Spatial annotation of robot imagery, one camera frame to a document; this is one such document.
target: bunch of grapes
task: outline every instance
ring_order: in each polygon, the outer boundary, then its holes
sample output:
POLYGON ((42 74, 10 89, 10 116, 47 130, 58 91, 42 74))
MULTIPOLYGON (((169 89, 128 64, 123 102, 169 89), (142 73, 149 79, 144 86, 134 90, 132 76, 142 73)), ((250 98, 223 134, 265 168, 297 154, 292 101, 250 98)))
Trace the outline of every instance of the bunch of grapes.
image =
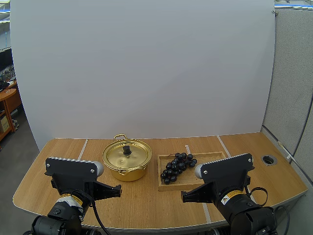
POLYGON ((174 160, 166 165, 166 169, 161 174, 161 179, 166 185, 175 182, 177 177, 182 174, 187 167, 195 167, 197 159, 192 154, 176 153, 174 160))

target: gray floor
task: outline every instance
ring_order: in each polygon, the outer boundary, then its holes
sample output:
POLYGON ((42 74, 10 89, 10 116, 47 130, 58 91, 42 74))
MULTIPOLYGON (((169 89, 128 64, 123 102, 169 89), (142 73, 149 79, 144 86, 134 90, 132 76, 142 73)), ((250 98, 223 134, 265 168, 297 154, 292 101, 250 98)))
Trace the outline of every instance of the gray floor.
POLYGON ((39 153, 22 108, 13 119, 20 125, 18 130, 0 141, 0 235, 22 235, 30 230, 36 217, 12 202, 13 194, 39 153))

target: pot lid knob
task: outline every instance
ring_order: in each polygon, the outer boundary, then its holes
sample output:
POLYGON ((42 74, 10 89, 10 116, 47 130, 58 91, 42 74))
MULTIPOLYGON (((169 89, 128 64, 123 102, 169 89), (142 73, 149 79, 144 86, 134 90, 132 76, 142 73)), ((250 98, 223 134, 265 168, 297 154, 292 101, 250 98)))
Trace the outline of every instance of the pot lid knob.
POLYGON ((123 150, 124 150, 123 154, 126 155, 126 156, 128 156, 128 155, 130 155, 132 153, 129 145, 123 146, 123 150))

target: gold pot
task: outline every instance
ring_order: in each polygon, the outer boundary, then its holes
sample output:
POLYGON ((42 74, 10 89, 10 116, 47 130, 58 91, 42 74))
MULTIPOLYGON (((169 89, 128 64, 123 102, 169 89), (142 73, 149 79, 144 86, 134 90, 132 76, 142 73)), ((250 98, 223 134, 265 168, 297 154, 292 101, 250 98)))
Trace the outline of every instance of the gold pot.
POLYGON ((112 175, 121 181, 135 181, 146 173, 146 167, 151 160, 152 151, 146 143, 128 139, 125 134, 118 134, 114 142, 103 151, 104 164, 112 175))

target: white backdrop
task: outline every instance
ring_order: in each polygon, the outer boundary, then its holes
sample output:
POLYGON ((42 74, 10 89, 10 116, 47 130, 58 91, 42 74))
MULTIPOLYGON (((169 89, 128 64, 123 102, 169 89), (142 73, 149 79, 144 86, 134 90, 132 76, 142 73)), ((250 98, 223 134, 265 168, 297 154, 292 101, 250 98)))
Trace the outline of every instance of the white backdrop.
POLYGON ((40 149, 52 138, 257 132, 273 1, 11 3, 13 60, 40 149))

